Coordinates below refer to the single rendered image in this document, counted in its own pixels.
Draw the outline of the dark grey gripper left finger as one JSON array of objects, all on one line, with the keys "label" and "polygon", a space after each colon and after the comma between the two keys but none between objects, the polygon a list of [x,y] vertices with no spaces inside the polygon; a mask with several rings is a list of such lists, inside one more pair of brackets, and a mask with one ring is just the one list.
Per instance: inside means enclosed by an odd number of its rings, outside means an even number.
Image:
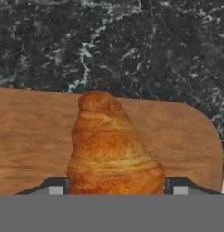
[{"label": "dark grey gripper left finger", "polygon": [[69,193],[69,187],[70,179],[67,177],[49,177],[39,186],[18,192],[18,195],[67,195]]}]

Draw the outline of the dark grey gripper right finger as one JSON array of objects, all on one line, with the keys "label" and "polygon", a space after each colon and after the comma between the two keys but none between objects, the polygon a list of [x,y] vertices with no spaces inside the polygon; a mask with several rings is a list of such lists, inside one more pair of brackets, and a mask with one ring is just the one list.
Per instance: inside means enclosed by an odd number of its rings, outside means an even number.
[{"label": "dark grey gripper right finger", "polygon": [[163,193],[165,195],[220,195],[220,192],[198,186],[187,177],[167,177]]}]

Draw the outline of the wooden cutting board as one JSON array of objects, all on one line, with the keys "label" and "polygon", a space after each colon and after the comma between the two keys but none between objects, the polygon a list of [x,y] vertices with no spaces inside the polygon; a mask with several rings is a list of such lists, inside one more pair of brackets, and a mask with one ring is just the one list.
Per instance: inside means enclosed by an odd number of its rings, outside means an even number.
[{"label": "wooden cutting board", "polygon": [[[0,88],[0,194],[65,175],[77,100],[75,94]],[[120,102],[167,175],[221,189],[221,140],[203,113],[172,101],[122,98]]]}]

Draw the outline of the golden brown croissant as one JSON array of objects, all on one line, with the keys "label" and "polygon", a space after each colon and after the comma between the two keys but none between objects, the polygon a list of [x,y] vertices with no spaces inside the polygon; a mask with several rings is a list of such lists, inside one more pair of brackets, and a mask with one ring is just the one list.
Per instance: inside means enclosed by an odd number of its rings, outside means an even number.
[{"label": "golden brown croissant", "polygon": [[161,194],[165,172],[140,140],[122,105],[108,92],[78,100],[67,174],[72,194]]}]

